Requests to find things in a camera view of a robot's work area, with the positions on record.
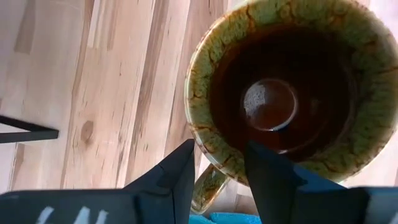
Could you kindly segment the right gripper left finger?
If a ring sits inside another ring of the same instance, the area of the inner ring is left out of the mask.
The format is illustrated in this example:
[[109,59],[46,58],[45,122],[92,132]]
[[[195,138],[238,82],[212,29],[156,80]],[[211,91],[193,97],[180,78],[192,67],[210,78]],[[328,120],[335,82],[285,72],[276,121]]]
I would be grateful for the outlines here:
[[193,139],[187,139],[156,166],[125,186],[130,206],[123,223],[188,223],[195,181]]

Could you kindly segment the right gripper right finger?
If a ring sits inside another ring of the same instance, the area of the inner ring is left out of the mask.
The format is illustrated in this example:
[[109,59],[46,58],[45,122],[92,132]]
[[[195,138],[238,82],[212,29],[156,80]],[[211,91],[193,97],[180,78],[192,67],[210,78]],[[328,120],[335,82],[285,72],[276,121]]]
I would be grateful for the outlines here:
[[322,192],[344,188],[254,141],[246,144],[244,168],[259,216],[266,223],[291,223],[299,190]]

